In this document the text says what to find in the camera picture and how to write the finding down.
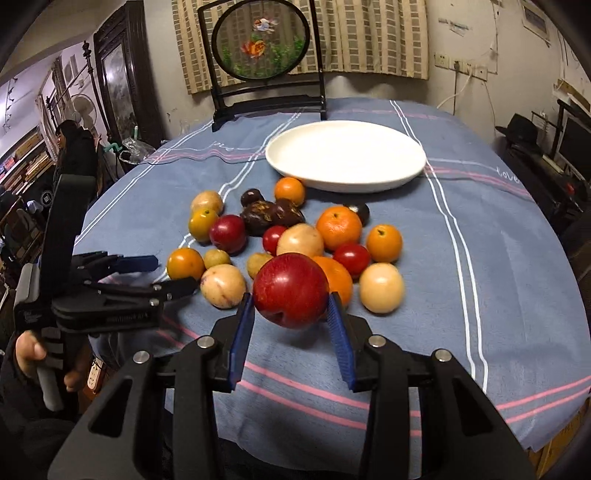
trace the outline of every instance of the small orange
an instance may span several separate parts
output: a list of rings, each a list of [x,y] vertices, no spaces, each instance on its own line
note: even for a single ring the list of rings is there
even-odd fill
[[[345,206],[327,208],[316,222],[328,250],[336,250],[343,244],[356,244],[361,238],[363,226],[357,214]]]
[[[166,272],[171,280],[193,277],[199,280],[205,272],[205,263],[197,250],[192,248],[177,248],[166,262]]]
[[[376,225],[368,235],[366,246],[374,261],[390,263],[400,256],[402,235],[392,225]]]
[[[312,258],[322,269],[329,281],[329,292],[337,292],[343,307],[346,307],[353,295],[353,279],[347,269],[329,257]]]
[[[275,184],[275,200],[278,199],[288,199],[300,206],[306,199],[306,189],[298,179],[284,177]]]

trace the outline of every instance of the plastic bag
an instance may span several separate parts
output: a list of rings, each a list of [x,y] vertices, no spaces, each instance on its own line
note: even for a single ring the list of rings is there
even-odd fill
[[[148,145],[147,143],[144,143],[140,140],[135,140],[133,138],[126,138],[122,143],[123,146],[129,150],[130,155],[129,158],[127,158],[127,155],[122,155],[121,159],[133,165],[142,163],[146,158],[156,151],[152,145]]]

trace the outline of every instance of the white cable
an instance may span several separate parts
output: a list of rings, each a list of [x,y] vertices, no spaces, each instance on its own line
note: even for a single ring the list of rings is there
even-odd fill
[[[470,75],[468,75],[468,79],[466,80],[464,87],[459,92],[457,92],[455,95],[452,95],[451,97],[447,97],[444,101],[442,101],[439,105],[437,105],[437,110],[439,110],[443,105],[445,105],[447,102],[449,102],[449,100],[453,100],[455,97],[459,97],[464,92],[464,90],[466,90],[466,87],[468,86],[468,83],[470,83],[471,78],[472,78],[472,69],[470,70]]]

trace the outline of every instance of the picture frame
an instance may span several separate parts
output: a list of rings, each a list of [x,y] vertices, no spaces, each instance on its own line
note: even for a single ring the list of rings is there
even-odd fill
[[[96,72],[111,140],[133,137],[159,148],[164,128],[146,38],[144,3],[129,0],[94,35]]]

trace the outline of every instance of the monitor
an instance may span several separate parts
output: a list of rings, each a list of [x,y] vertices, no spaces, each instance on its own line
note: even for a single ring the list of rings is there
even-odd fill
[[[567,118],[558,152],[585,180],[591,180],[591,131],[574,117]]]

